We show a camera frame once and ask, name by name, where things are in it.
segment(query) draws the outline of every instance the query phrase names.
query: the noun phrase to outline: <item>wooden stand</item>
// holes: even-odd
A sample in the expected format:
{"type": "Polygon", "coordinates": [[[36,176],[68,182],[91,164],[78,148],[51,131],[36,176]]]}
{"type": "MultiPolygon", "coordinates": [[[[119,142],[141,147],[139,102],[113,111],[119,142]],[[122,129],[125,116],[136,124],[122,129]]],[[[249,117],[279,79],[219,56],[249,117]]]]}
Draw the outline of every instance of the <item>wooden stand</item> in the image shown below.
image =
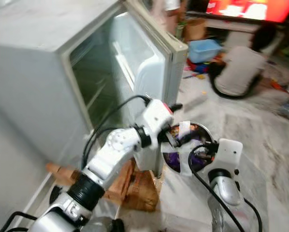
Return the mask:
{"type": "MultiPolygon", "coordinates": [[[[58,185],[72,185],[80,174],[78,170],[53,163],[48,163],[46,168],[57,179],[58,185]]],[[[104,198],[129,209],[152,212],[159,202],[159,193],[152,173],[139,171],[135,160],[131,159],[122,167],[117,179],[105,192],[104,198]]]]}

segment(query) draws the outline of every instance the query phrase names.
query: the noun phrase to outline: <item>white refrigerator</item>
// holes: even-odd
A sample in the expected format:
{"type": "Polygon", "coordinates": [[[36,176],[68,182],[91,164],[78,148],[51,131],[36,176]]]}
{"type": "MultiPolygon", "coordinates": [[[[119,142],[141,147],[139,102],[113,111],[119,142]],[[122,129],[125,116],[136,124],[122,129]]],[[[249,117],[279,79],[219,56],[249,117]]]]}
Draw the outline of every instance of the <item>white refrigerator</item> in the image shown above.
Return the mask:
{"type": "MultiPolygon", "coordinates": [[[[130,96],[176,101],[187,46],[145,3],[17,0],[0,8],[0,109],[48,160],[79,166],[89,133],[130,96]]],[[[135,100],[106,126],[139,121],[142,109],[135,100]]],[[[159,175],[158,151],[135,157],[159,175]]]]}

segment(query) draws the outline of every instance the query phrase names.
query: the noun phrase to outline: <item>white robotic arm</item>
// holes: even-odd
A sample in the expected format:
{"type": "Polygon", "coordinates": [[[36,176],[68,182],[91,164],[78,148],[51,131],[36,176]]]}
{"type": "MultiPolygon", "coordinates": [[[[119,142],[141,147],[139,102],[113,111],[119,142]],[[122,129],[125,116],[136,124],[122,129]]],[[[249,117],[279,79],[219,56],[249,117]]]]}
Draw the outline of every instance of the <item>white robotic arm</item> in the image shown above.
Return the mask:
{"type": "Polygon", "coordinates": [[[158,147],[158,134],[173,122],[173,113],[160,100],[151,100],[144,125],[111,132],[93,156],[79,180],[39,217],[29,232],[77,232],[90,219],[92,210],[111,186],[134,151],[158,147]]]}
{"type": "MultiPolygon", "coordinates": [[[[173,122],[173,113],[160,100],[151,100],[143,117],[143,125],[117,129],[108,135],[104,146],[86,165],[78,181],[67,192],[59,195],[34,222],[29,232],[79,232],[91,218],[92,210],[99,199],[135,151],[146,147],[155,149],[160,142],[165,142],[162,140],[168,141],[173,146],[180,146],[191,140],[191,136],[190,138],[186,136],[179,141],[167,132],[173,122]]],[[[242,144],[221,139],[219,145],[214,146],[215,159],[203,169],[203,172],[209,176],[213,191],[233,212],[230,214],[236,215],[244,231],[248,232],[249,216],[246,213],[246,205],[233,179],[234,169],[239,164],[242,144]]],[[[233,223],[216,201],[209,199],[208,205],[212,211],[215,232],[223,232],[227,228],[231,228],[232,231],[238,230],[236,227],[238,225],[233,223]]]]}

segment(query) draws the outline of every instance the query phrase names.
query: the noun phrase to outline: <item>blue container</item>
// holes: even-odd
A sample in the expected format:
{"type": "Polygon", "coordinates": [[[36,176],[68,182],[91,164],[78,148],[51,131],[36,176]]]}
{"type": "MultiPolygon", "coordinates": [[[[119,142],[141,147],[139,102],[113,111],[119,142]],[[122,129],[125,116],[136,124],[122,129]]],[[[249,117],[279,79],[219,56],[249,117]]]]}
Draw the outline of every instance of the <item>blue container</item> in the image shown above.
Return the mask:
{"type": "Polygon", "coordinates": [[[188,58],[193,63],[210,61],[221,48],[214,40],[191,41],[188,47],[188,58]]]}

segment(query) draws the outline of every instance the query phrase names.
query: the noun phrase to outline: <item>open refrigerator door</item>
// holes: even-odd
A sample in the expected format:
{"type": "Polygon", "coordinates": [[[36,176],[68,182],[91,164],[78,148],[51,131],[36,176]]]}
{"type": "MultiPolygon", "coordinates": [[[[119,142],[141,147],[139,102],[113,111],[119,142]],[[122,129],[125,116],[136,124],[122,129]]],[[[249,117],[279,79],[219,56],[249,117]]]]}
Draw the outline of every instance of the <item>open refrigerator door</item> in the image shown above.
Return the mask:
{"type": "MultiPolygon", "coordinates": [[[[141,1],[127,0],[124,4],[128,11],[114,18],[110,39],[120,102],[141,94],[167,104],[175,103],[187,45],[164,31],[141,1]]],[[[122,112],[123,122],[136,121],[141,125],[142,118],[138,116],[142,110],[140,102],[131,102],[122,112]]],[[[161,174],[163,161],[159,149],[134,156],[140,170],[161,174]]]]}

